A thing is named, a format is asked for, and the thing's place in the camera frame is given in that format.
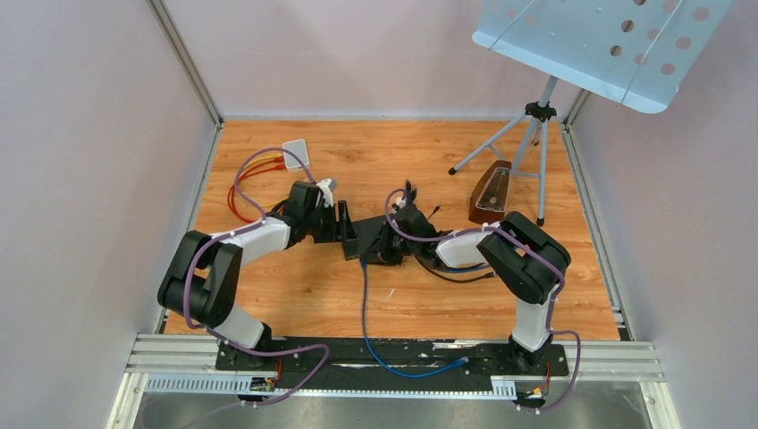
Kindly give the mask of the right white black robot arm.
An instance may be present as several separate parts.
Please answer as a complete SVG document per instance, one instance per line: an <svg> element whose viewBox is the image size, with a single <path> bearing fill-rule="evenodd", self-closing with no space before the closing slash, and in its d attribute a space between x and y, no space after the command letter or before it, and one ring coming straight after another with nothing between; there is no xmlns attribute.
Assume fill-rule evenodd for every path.
<svg viewBox="0 0 758 429"><path fill-rule="evenodd" d="M546 360L552 340L553 301L571 263L566 248L517 211L494 223L462 231L440 231L414 204L355 221L348 228L357 243L346 257L367 265L401 265L408 258L449 282L459 273L481 271L497 277L515 297L516 322L510 335L512 365L533 373Z"/></svg>

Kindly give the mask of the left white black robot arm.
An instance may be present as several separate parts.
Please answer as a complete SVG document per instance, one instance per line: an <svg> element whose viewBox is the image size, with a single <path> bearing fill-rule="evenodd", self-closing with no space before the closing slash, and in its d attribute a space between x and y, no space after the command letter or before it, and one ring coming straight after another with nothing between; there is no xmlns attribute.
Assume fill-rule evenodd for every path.
<svg viewBox="0 0 758 429"><path fill-rule="evenodd" d="M159 286L158 304L239 345L249 367L267 367L274 357L271 329L236 304L240 271L306 237L316 243L339 241L336 188L332 178L297 181L288 198L262 220L213 235L187 232Z"/></svg>

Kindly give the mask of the black network switch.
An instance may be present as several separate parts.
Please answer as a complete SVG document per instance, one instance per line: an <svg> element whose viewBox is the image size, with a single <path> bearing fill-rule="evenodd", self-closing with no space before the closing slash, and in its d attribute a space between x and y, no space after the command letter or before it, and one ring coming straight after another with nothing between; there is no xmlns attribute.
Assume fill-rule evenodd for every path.
<svg viewBox="0 0 758 429"><path fill-rule="evenodd" d="M359 259L361 254L367 250L384 225L385 219L381 216L353 222L353 226L358 233L358 258L356 259Z"/></svg>

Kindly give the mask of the small white router box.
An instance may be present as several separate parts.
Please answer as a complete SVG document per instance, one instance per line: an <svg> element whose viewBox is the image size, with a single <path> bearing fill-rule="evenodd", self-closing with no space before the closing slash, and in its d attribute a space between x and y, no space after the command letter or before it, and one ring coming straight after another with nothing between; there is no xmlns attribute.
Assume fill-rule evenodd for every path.
<svg viewBox="0 0 758 429"><path fill-rule="evenodd" d="M307 143L304 139L294 139L282 143L282 156L288 172L302 171L310 166Z"/></svg>

